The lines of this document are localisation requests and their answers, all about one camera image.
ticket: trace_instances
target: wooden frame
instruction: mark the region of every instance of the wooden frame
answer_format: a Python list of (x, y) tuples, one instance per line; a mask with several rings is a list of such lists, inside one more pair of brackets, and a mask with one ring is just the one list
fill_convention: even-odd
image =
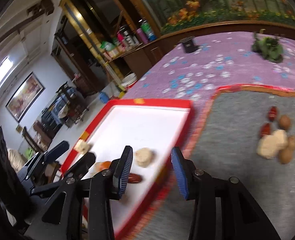
[[(28, 82), (30, 82), (31, 78), (33, 80), (30, 83), (30, 86), (31, 86), (31, 91), (30, 91), (30, 89), (28, 87), (26, 87), (26, 85)], [(26, 98), (14, 99), (15, 97), (19, 97), (19, 96), (24, 95), (24, 93), (22, 93), (24, 89), (28, 89), (28, 91), (25, 92), (25, 95), (27, 95), (27, 99)], [(31, 72), (27, 76), (27, 78), (22, 82), (22, 84), (17, 88), (15, 93), (11, 96), (10, 100), (7, 102), (5, 107), (10, 112), (10, 114), (14, 117), (14, 119), (17, 122), (20, 122), (22, 120), (23, 116), (28, 111), (28, 109), (31, 107), (31, 105), (34, 103), (34, 101), (39, 97), (39, 95), (44, 91), (44, 89), (45, 88), (41, 84), (41, 82), (36, 78), (34, 73)], [(15, 104), (18, 104), (17, 113), (14, 111), (14, 109), (16, 107)]]

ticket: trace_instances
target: picture frame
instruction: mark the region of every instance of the picture frame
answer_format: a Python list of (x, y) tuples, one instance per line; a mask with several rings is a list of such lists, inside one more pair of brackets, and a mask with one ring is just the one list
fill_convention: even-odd
[(20, 122), (44, 89), (44, 86), (32, 72), (11, 96), (5, 107), (14, 119)]

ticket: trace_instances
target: metal bolt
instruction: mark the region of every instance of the metal bolt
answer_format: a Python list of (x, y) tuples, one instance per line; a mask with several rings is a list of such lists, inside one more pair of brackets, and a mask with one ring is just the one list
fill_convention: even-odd
[(230, 177), (230, 182), (232, 182), (234, 184), (238, 184), (239, 179), (237, 177)]
[(103, 176), (111, 176), (111, 174), (112, 174), (112, 171), (109, 170), (109, 169), (106, 169), (106, 170), (103, 170), (102, 171), (102, 175)]
[(73, 184), (75, 182), (75, 179), (74, 178), (68, 178), (67, 180), (66, 180), (66, 183), (67, 184)]
[(194, 174), (197, 175), (197, 176), (201, 176), (201, 175), (204, 174), (204, 171), (203, 170), (195, 170)]

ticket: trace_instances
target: purple tablecloth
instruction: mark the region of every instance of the purple tablecloth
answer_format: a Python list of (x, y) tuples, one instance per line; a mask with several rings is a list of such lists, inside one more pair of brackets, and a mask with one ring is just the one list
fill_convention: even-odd
[(238, 83), (295, 89), (295, 41), (281, 39), (284, 60), (275, 64), (251, 52), (253, 33), (217, 33), (196, 37), (201, 46), (185, 54), (177, 45), (151, 68), (124, 98), (181, 98), (194, 101), (199, 119), (215, 88)]

